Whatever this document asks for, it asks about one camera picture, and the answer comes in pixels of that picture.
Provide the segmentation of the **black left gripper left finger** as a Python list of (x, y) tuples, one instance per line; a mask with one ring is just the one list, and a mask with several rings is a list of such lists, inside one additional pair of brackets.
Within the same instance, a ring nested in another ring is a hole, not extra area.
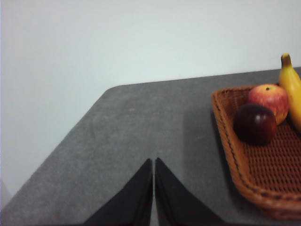
[(83, 225), (148, 226), (151, 220), (152, 201), (152, 161), (147, 159), (125, 186)]

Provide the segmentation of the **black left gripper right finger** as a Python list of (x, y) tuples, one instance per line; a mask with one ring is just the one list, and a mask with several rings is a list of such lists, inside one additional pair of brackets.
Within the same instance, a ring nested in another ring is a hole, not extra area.
[(225, 223), (185, 188), (160, 158), (155, 161), (155, 194), (159, 212), (171, 226), (217, 226)]

